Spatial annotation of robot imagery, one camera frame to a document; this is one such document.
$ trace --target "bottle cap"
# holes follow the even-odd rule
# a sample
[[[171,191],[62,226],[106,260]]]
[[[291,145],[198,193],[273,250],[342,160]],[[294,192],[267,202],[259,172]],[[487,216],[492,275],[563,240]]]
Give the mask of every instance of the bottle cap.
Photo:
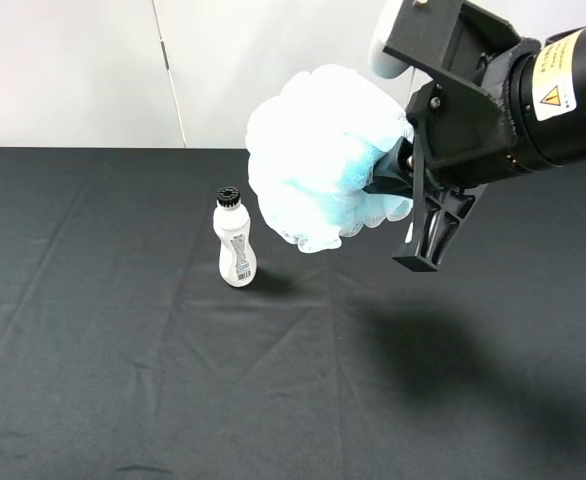
[[[224,187],[217,191],[217,203],[225,208],[231,208],[240,203],[240,191],[235,187]]]

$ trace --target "white plastic bottle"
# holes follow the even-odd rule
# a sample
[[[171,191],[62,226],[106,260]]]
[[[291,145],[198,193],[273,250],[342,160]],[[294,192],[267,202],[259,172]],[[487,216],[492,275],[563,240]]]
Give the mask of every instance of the white plastic bottle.
[[[218,190],[213,229],[222,242],[220,275],[232,287],[248,285],[255,277],[257,260],[249,243],[251,218],[237,188]]]

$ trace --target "warning triangle symbol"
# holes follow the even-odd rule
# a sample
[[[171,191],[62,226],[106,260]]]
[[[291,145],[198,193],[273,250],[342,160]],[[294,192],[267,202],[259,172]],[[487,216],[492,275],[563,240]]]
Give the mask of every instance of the warning triangle symbol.
[[[553,90],[547,93],[546,96],[540,100],[540,103],[543,103],[544,105],[554,105],[556,107],[561,107],[562,103],[560,102],[560,90],[557,88],[557,86],[553,87]]]

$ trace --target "white wall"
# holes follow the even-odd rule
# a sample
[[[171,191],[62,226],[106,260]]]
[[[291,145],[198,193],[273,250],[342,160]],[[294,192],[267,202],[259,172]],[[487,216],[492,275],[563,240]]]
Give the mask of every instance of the white wall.
[[[246,123],[297,72],[355,68],[404,102],[409,78],[378,79],[368,48],[384,0],[156,0],[186,143],[243,147]]]
[[[0,0],[0,146],[183,146],[151,0]]]

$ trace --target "black cylinder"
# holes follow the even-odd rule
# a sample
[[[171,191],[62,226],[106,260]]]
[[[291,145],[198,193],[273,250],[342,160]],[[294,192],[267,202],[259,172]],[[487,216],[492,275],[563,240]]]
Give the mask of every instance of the black cylinder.
[[[537,151],[553,165],[586,160],[586,29],[578,36],[573,53],[573,89],[576,107],[545,120],[538,120],[533,103],[533,71],[536,57],[528,58],[519,81],[520,112],[524,126]],[[549,91],[547,101],[560,103]]]

